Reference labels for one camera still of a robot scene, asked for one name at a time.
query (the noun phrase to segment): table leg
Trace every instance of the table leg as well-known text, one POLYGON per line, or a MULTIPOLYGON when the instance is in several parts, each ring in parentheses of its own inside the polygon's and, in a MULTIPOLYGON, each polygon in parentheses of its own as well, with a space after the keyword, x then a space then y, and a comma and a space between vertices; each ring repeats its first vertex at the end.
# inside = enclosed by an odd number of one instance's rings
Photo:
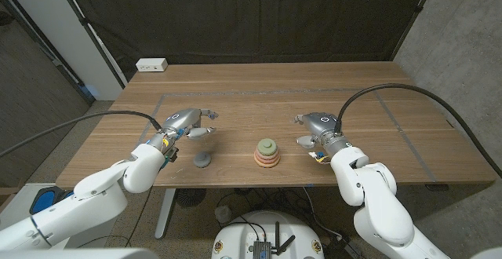
POLYGON ((158 215, 157 228, 155 228, 156 239, 163 239, 164 236, 166 236, 166 230, 169 223, 169 217, 171 215, 171 209, 174 206, 175 196, 175 188, 166 189, 164 200, 162 201, 162 207, 160 208, 160 214, 158 215))

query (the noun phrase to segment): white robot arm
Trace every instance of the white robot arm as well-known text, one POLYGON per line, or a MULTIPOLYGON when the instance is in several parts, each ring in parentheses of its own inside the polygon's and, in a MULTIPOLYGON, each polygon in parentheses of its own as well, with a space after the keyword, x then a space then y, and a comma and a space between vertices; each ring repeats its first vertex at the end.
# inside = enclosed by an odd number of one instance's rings
POLYGON ((395 198, 397 186, 391 171, 382 163, 369 164, 361 149, 334 132, 336 116, 327 113, 298 115, 311 136, 297 143, 313 148, 318 142, 331 156, 331 167, 344 201, 361 206, 354 215, 358 234, 392 259, 446 259, 446 256, 417 227, 406 208, 395 198))
POLYGON ((134 149, 129 159, 86 177, 75 186, 72 196, 0 231, 0 250, 48 249, 117 217, 127 206, 118 182, 122 180, 128 192, 148 190, 158 171, 176 160, 176 140, 182 135, 198 139, 216 130, 200 128, 201 115, 218 116, 208 109, 186 109, 171 115, 162 130, 134 149))

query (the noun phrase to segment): electrical outlet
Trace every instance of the electrical outlet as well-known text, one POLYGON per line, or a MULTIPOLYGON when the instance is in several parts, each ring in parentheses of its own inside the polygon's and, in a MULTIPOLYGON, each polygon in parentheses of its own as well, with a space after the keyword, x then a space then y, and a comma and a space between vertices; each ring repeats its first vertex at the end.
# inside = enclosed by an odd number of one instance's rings
POLYGON ((136 63, 138 71, 165 71, 167 60, 165 58, 141 58, 136 63))

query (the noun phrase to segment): black cable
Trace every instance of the black cable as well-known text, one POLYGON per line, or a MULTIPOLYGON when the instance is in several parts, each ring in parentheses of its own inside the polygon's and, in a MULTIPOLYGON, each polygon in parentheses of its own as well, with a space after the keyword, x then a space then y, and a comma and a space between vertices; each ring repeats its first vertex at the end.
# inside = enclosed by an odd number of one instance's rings
POLYGON ((127 244, 129 244, 129 245, 131 244, 131 238, 133 237, 134 232, 136 231, 136 228, 138 227, 138 224, 140 223, 141 216, 143 215, 143 212, 144 212, 144 208, 147 206, 148 200, 150 198, 152 188, 150 188, 150 190, 148 191, 147 199, 144 201, 143 208, 141 208, 140 216, 138 217, 138 221, 136 221, 136 224, 134 225, 133 232, 131 232, 131 236, 127 239, 127 243, 125 244, 126 246, 127 246, 127 244))
POLYGON ((225 228, 225 227, 227 227, 229 225, 233 225, 233 224, 254 224, 254 225, 257 225, 258 227, 261 228, 262 231, 264 231, 264 240, 265 240, 265 242, 267 242, 267 233, 265 232, 264 227, 262 227, 261 225, 259 225, 257 223, 251 223, 251 222, 247 222, 247 223, 246 222, 231 222, 231 223, 226 224, 224 227, 221 227, 221 225, 220 225, 220 228, 225 228))
MULTIPOLYGON (((235 193, 235 192, 230 192, 229 194, 227 194, 227 195, 225 195, 224 197, 222 197, 222 198, 220 199, 220 201, 218 201, 218 203, 217 203, 216 207, 219 207, 219 206, 220 206, 220 204, 221 204, 221 202, 223 201, 223 199, 226 199, 228 196, 232 196, 232 195, 239 195, 239 194, 237 194, 237 193, 235 193)), ((248 203, 248 205, 249 205, 249 208, 250 208, 250 209, 252 209, 252 208, 253 208, 253 206, 251 206, 251 202, 248 200, 248 198, 247 198, 245 195, 240 195, 240 196, 244 196, 244 198, 246 199, 246 201, 247 201, 247 203, 248 203)))
MULTIPOLYGON (((118 237, 118 238, 122 238, 122 239, 125 239, 125 240, 129 240, 129 239, 128 239, 128 238, 126 238, 124 235, 105 235, 105 236, 100 236, 100 237, 99 237, 99 238, 97 238, 97 239, 90 240, 90 241, 88 241, 87 243, 84 243, 84 244, 82 244, 81 246, 79 246, 79 247, 77 247, 77 248, 80 248, 80 247, 82 247, 82 246, 84 246, 84 245, 87 245, 87 244, 89 244, 89 243, 95 242, 95 241, 97 241, 98 239, 104 239, 104 238, 107 238, 107 237, 118 237)), ((129 243, 129 241, 125 244, 125 246, 124 246, 124 247, 127 247, 127 245, 128 245, 128 244, 129 244, 129 247, 133 247, 133 246, 131 246, 131 244, 129 243)))
POLYGON ((478 138, 474 135, 472 132, 471 128, 467 125, 467 123, 458 115, 458 113, 451 107, 449 106, 448 103, 446 103, 443 99, 441 99, 439 96, 433 94, 430 91, 427 91, 423 88, 420 88, 418 86, 410 86, 406 84, 401 84, 401 83, 385 83, 381 84, 378 86, 371 86, 368 87, 367 89, 363 89, 359 91, 358 93, 354 94, 351 98, 345 102, 344 106, 340 109, 340 113, 338 114, 338 119, 336 120, 335 124, 335 133, 341 133, 341 128, 342 128, 342 116, 344 115, 345 110, 347 109, 348 105, 350 105, 354 100, 356 100, 358 97, 362 96, 363 94, 366 94, 368 92, 372 92, 374 90, 378 89, 389 89, 389 88, 396 88, 396 89, 408 89, 412 90, 418 93, 422 93, 424 95, 427 95, 428 97, 432 98, 436 102, 440 103, 462 126, 462 129, 465 130, 466 134, 471 138, 472 143, 474 143, 474 146, 479 150, 481 155, 485 158, 485 160, 489 163, 489 165, 497 172, 499 177, 502 177, 502 170, 499 168, 499 166, 496 165, 496 163, 493 161, 493 159, 488 155, 488 152, 484 149, 484 147, 481 145, 479 142, 478 138))
POLYGON ((254 232, 256 233, 256 240, 260 241, 260 237, 258 236, 258 232, 256 232, 256 229, 253 227, 253 225, 251 223, 249 223, 243 216, 240 216, 240 218, 243 219, 244 222, 246 222, 254 230, 254 232))
POLYGON ((59 124, 58 126, 54 126, 53 128, 50 128, 50 129, 46 129, 44 131, 42 131, 41 133, 38 133, 38 134, 35 134, 33 137, 30 137, 30 138, 27 138, 23 141, 21 141, 20 143, 16 144, 16 145, 13 145, 12 147, 10 148, 7 148, 6 150, 4 150, 2 153, 0 153, 0 158, 9 154, 10 152, 24 146, 25 144, 28 144, 30 142, 32 142, 33 140, 36 140, 37 138, 39 137, 43 137, 45 136, 47 133, 51 133, 53 132, 54 130, 58 130, 62 127, 65 127, 65 126, 68 126, 74 122, 79 122, 79 121, 82 121, 82 120, 85 120, 85 119, 89 119, 89 118, 92 118, 92 117, 96 117, 96 116, 100 116, 100 115, 116 115, 116 114, 124 114, 124 115, 138 115, 140 117, 144 117, 144 118, 147 118, 148 120, 150 120, 151 124, 153 125, 153 127, 156 129, 156 130, 161 130, 162 127, 160 126, 160 124, 155 121, 154 118, 152 118, 150 115, 147 115, 147 114, 143 114, 143 113, 140 113, 140 112, 137 112, 137 111, 101 111, 101 112, 97 112, 97 113, 93 113, 93 114, 89 114, 89 115, 83 115, 82 117, 79 117, 79 118, 76 118, 76 119, 72 119, 71 121, 68 121, 68 122, 64 122, 62 124, 59 124))

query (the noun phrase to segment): gray wall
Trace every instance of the gray wall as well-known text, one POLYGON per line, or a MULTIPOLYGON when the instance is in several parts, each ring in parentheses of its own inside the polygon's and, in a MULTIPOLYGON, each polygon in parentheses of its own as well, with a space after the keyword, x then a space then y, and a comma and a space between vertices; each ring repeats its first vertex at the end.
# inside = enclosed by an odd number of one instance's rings
POLYGON ((502 0, 427 0, 394 61, 450 103, 502 168, 502 0))

